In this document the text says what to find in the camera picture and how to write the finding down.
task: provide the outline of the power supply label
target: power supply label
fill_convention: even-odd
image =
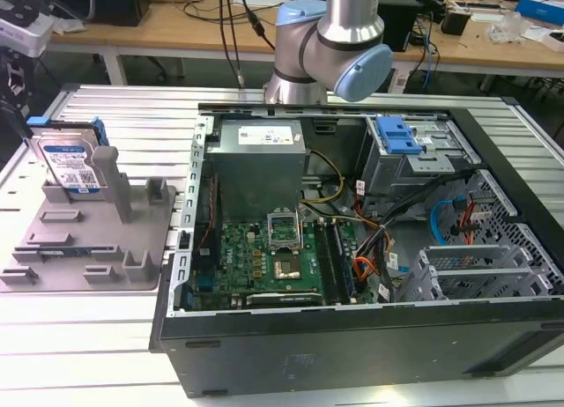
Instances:
[[[239,144],[293,144],[292,127],[240,127]]]

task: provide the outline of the label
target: label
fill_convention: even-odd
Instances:
[[[475,211],[470,215],[470,220],[485,220],[491,218],[493,214],[492,211]]]
[[[88,157],[81,145],[46,145],[43,152],[53,174],[65,189],[99,189],[100,183],[85,160]]]
[[[63,255],[62,251],[40,251],[40,255]]]
[[[419,145],[432,144],[433,140],[429,137],[415,137],[415,142]]]
[[[390,290],[384,285],[380,284],[380,286],[378,286],[378,293],[382,295],[386,301],[390,301]]]
[[[395,269],[395,270],[398,269],[398,267],[397,267],[397,254],[396,253],[390,253],[390,259],[388,260],[387,266],[390,269]]]
[[[357,180],[356,181],[356,194],[359,196],[364,196],[364,181]]]
[[[292,127],[240,127],[239,144],[292,145]]]

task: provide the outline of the slotted aluminum surface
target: slotted aluminum surface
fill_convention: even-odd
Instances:
[[[48,114],[69,121],[99,116],[120,151],[120,170],[134,183],[162,175],[183,189],[197,103],[261,100],[258,90],[84,85],[74,94],[57,97]],[[330,101],[342,102],[335,97]],[[547,139],[538,138],[544,133],[525,113],[501,99],[478,97],[382,94],[365,103],[469,108],[554,216],[564,222],[561,152]],[[0,172],[0,264],[41,204],[44,176],[45,170],[25,147]],[[174,228],[180,221],[182,194],[176,200],[168,235],[171,247],[176,243]],[[0,390],[8,389],[3,392],[4,404],[113,405],[116,399],[147,407],[162,399],[177,405],[189,403],[167,356],[146,349],[155,300],[156,292],[0,296],[0,363],[4,365],[0,366]],[[564,349],[559,349],[501,380],[309,391],[293,393],[291,400],[285,394],[245,396],[227,398],[221,405],[556,405],[564,400],[561,385],[556,384],[564,379],[562,365]],[[217,399],[198,401],[198,405],[218,403]]]

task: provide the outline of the black computer case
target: black computer case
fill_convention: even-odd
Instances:
[[[328,114],[333,109],[324,108]],[[509,195],[519,220],[562,265],[561,226],[468,111],[449,115]],[[163,270],[150,348],[167,354],[190,397],[507,376],[564,344],[559,296],[167,317],[173,262]]]

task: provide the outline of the yellow power cable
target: yellow power cable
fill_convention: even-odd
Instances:
[[[327,162],[327,164],[330,167],[332,167],[335,170],[335,172],[337,172],[338,180],[339,180],[338,189],[335,192],[335,194],[333,194],[332,196],[321,197],[321,198],[302,198],[300,201],[302,203],[328,203],[328,202],[332,202],[333,200],[338,198],[341,195],[341,193],[343,193],[343,190],[345,189],[345,177],[341,174],[341,172],[338,170],[338,168],[335,166],[335,164],[333,162],[331,162],[330,159],[327,156],[325,156],[323,153],[321,153],[317,150],[311,150],[311,152],[315,153],[321,159],[325,160]]]

